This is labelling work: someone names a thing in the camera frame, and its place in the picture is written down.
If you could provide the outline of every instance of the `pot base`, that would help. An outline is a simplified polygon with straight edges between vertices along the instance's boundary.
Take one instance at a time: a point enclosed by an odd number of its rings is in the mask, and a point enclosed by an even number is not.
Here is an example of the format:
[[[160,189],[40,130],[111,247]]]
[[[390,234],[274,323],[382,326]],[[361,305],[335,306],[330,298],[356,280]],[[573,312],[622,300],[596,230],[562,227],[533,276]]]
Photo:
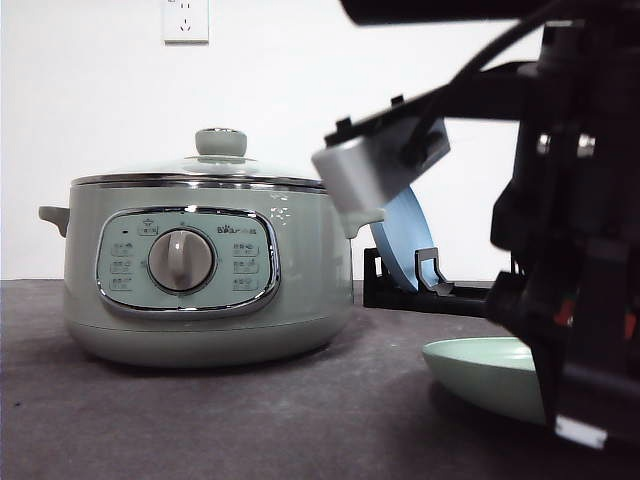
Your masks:
[[[217,367],[275,360],[324,345],[344,327],[348,310],[299,323],[237,330],[150,332],[75,321],[67,326],[86,351],[107,360],[145,367]]]

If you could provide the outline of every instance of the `lid knob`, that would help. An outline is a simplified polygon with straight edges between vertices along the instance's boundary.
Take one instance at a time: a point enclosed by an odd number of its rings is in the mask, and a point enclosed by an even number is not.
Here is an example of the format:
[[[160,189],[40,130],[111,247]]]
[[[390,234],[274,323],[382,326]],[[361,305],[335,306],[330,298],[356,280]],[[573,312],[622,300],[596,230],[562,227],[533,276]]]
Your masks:
[[[206,128],[196,133],[196,148],[200,155],[242,157],[247,151],[247,136],[230,128]]]

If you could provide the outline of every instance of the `red component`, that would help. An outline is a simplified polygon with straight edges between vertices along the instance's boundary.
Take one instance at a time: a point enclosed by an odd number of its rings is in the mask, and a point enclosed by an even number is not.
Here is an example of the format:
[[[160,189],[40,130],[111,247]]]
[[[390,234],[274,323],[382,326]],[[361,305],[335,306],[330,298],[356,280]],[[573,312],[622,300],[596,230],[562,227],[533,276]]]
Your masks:
[[[624,316],[624,338],[629,340],[633,336],[633,331],[636,329],[638,319],[635,314],[627,313]]]
[[[553,316],[553,321],[561,327],[569,326],[569,320],[573,317],[573,310],[576,302],[573,300],[564,300],[560,310]]]
[[[553,316],[553,321],[561,327],[568,327],[569,320],[573,317],[573,310],[576,302],[573,300],[564,300],[560,310]],[[629,340],[633,336],[633,332],[638,324],[638,319],[634,313],[627,313],[624,316],[624,338]]]

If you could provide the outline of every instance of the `mint green plate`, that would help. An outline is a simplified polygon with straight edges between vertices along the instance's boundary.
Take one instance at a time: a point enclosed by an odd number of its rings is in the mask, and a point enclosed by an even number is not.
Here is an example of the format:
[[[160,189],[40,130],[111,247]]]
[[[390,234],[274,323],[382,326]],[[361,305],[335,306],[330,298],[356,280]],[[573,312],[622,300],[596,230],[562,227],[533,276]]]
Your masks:
[[[468,402],[507,417],[544,424],[531,350],[513,337],[443,340],[422,348],[433,375]]]

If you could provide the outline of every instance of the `gray table surface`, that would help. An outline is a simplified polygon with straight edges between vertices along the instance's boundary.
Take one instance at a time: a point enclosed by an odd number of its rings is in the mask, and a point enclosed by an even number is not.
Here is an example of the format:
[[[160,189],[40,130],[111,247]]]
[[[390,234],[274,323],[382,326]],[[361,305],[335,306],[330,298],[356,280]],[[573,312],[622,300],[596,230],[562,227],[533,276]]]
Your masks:
[[[297,358],[153,370],[83,353],[62,289],[2,284],[3,480],[640,478],[640,451],[563,442],[434,381],[422,344],[504,333],[483,320],[358,307]]]

